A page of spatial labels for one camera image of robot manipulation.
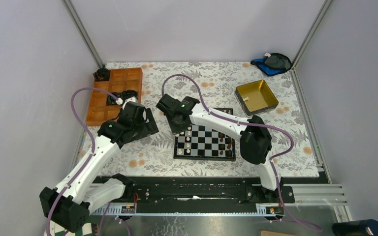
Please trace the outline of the gold metal tin box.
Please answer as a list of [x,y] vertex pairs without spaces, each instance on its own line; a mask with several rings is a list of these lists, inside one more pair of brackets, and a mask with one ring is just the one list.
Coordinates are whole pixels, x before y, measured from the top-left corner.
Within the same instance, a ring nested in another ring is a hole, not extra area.
[[265,80],[237,86],[235,96],[246,116],[251,117],[275,109],[279,101]]

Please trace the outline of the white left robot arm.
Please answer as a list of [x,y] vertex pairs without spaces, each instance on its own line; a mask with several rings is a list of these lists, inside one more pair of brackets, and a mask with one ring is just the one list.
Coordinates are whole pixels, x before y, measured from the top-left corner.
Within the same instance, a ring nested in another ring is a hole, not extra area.
[[95,188],[91,184],[108,159],[119,154],[130,142],[158,133],[158,127],[150,108],[128,102],[122,107],[118,120],[104,122],[92,141],[87,157],[56,187],[45,187],[39,194],[44,216],[48,223],[56,223],[68,232],[82,229],[90,214],[106,203],[132,198],[131,180],[116,174]]

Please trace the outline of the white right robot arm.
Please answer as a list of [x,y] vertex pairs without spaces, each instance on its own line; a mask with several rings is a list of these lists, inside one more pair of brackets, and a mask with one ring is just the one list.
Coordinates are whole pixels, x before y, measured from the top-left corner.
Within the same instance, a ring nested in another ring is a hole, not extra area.
[[189,96],[180,101],[165,94],[156,107],[165,114],[173,134],[198,125],[216,130],[237,141],[241,157],[253,164],[259,173],[263,198],[274,203],[282,196],[281,178],[269,157],[272,149],[270,126],[265,125],[260,117],[236,117],[208,108],[198,99]]

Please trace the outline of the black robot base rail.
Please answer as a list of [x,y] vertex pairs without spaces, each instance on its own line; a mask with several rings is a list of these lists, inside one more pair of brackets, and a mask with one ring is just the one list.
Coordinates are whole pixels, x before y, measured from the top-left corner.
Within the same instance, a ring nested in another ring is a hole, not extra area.
[[267,190],[258,177],[128,177],[113,203],[137,213],[253,213],[257,204],[294,203],[290,186]]

